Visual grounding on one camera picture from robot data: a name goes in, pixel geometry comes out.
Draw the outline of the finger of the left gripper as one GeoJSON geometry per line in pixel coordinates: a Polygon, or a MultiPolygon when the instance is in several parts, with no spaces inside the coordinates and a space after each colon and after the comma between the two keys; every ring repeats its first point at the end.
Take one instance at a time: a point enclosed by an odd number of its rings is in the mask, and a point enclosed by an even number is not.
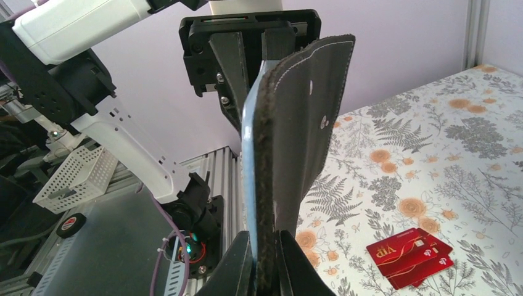
{"type": "Polygon", "coordinates": [[[211,35],[209,45],[216,59],[221,111],[240,133],[242,108],[250,89],[242,34],[216,33],[211,35]]]}
{"type": "Polygon", "coordinates": [[[281,60],[295,52],[292,27],[267,28],[261,36],[262,60],[281,60]]]}

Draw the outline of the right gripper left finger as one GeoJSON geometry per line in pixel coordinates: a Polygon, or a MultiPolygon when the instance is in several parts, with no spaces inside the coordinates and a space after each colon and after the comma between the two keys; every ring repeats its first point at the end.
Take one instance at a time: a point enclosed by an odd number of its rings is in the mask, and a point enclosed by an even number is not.
{"type": "Polygon", "coordinates": [[[218,266],[197,296],[240,296],[253,294],[253,256],[248,231],[232,241],[218,266]]]}

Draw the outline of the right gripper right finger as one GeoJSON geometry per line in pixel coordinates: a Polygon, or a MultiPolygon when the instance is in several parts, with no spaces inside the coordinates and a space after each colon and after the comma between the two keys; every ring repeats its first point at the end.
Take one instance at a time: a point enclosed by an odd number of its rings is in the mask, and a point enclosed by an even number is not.
{"type": "Polygon", "coordinates": [[[277,295],[334,295],[289,231],[276,232],[277,295]]]}

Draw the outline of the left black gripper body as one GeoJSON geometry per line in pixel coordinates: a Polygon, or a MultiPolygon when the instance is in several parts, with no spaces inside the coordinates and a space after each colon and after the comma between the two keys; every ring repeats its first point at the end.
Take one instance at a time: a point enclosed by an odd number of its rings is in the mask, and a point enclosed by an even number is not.
{"type": "Polygon", "coordinates": [[[281,10],[229,15],[207,15],[183,18],[179,37],[183,47],[183,60],[195,94],[216,90],[218,73],[223,73],[211,48],[212,35],[239,32],[245,53],[247,89],[253,85],[262,61],[262,33],[269,28],[290,26],[299,51],[317,40],[321,32],[321,19],[314,9],[281,10]]]}

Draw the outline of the black leather card holder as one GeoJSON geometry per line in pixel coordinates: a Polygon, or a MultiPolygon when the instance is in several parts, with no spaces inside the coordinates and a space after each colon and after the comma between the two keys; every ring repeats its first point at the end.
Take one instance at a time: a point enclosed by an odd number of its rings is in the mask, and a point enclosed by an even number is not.
{"type": "Polygon", "coordinates": [[[246,222],[255,295],[279,293],[276,235],[295,235],[300,204],[322,171],[356,38],[269,50],[242,111],[246,222]]]}

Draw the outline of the red VIP card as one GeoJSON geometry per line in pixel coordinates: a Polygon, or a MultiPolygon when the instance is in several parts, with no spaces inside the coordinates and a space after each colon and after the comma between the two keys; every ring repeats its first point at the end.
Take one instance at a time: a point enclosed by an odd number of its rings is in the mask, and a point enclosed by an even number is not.
{"type": "Polygon", "coordinates": [[[384,276],[396,290],[418,287],[425,278],[453,266],[453,247],[421,228],[418,231],[421,237],[414,241],[413,249],[384,265],[384,276]]]}

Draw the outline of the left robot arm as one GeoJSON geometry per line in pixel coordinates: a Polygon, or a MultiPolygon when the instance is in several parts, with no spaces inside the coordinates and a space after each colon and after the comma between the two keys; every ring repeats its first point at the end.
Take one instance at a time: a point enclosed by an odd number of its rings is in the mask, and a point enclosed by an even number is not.
{"type": "MultiPolygon", "coordinates": [[[[144,132],[109,127],[102,101],[116,87],[93,46],[174,5],[173,1],[36,1],[1,24],[1,70],[50,120],[97,140],[150,186],[162,204],[180,199],[189,175],[167,175],[167,152],[146,145],[144,132]]],[[[186,17],[179,29],[194,91],[215,85],[230,102],[221,111],[241,135],[253,161],[249,180],[253,259],[267,268],[276,258],[277,221],[271,178],[275,138],[273,99],[263,98],[256,66],[284,62],[319,38],[313,9],[285,10],[279,1],[211,1],[211,15],[186,17]]]]}

